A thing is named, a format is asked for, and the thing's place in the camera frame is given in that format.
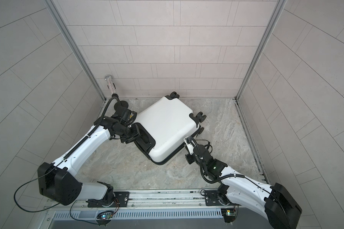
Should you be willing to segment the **white hard-shell suitcase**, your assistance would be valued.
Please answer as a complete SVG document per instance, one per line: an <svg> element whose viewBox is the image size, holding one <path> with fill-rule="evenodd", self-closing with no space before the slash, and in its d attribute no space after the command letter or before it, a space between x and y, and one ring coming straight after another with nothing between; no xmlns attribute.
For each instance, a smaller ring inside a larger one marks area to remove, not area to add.
<svg viewBox="0 0 344 229"><path fill-rule="evenodd" d="M137 114L134 124L140 136L134 141L136 147L156 165L164 165L184 147L184 139L195 137L204 130L201 123L206 115L193 114L176 92Z"/></svg>

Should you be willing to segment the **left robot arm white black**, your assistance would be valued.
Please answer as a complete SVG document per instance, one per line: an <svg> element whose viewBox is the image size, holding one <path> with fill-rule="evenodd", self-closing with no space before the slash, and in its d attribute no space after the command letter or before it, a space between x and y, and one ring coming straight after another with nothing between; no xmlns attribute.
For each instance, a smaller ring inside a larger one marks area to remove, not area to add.
<svg viewBox="0 0 344 229"><path fill-rule="evenodd" d="M52 163L43 163L37 170L39 192L64 206L76 200L89 205L108 207L115 202L113 187L104 182L82 183L75 176L105 141L118 136L122 143L133 142L140 135L134 123L137 113L118 107L113 116L102 115L70 150Z"/></svg>

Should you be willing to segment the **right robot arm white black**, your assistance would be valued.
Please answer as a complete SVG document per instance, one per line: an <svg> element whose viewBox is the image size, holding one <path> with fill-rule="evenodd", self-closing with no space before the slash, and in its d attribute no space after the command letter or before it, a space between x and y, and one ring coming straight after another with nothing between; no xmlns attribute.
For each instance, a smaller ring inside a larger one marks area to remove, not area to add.
<svg viewBox="0 0 344 229"><path fill-rule="evenodd" d="M185 147L187 162L199 166L204 181L220 183L223 190L218 198L223 205L232 203L246 207L267 219L274 229L297 228L302 208L283 185L275 183L271 186L237 172L214 159L208 150L209 145L198 144L192 137L185 139Z"/></svg>

